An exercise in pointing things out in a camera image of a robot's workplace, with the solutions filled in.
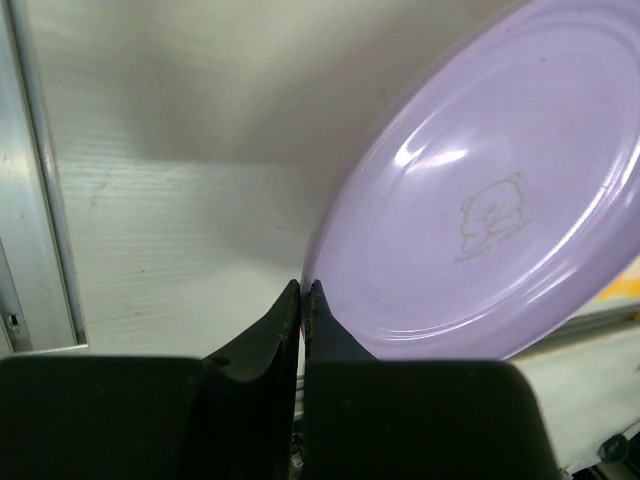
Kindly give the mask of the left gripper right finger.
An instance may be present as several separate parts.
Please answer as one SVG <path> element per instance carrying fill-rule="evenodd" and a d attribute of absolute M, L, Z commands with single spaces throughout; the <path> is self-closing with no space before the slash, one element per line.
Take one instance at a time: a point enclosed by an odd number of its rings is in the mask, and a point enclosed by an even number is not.
<path fill-rule="evenodd" d="M 304 474 L 309 479 L 551 479 L 534 392 L 512 364 L 379 360 L 305 298 Z"/>

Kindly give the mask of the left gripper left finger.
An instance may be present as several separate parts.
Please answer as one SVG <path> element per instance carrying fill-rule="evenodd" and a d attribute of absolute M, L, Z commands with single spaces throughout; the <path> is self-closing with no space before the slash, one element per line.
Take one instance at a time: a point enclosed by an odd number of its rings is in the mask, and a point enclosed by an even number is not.
<path fill-rule="evenodd" d="M 204 358 L 31 354 L 1 363 L 5 479 L 285 479 L 300 286 Z"/>

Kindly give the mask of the lavender plate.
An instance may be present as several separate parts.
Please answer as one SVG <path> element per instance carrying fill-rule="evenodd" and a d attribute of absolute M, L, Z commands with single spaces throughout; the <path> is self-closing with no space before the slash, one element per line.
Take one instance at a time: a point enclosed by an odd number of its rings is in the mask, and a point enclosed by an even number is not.
<path fill-rule="evenodd" d="M 639 5 L 529 1 L 449 54 L 357 158 L 309 245 L 381 359 L 512 356 L 639 254 Z"/>

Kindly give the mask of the yellow checkered cloth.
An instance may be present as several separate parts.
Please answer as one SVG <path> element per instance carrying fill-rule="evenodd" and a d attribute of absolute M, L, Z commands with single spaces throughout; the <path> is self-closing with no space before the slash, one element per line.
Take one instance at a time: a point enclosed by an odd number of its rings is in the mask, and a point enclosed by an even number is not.
<path fill-rule="evenodd" d="M 611 299 L 638 299 L 640 279 L 638 273 L 624 273 L 608 285 L 598 296 L 599 301 Z"/>

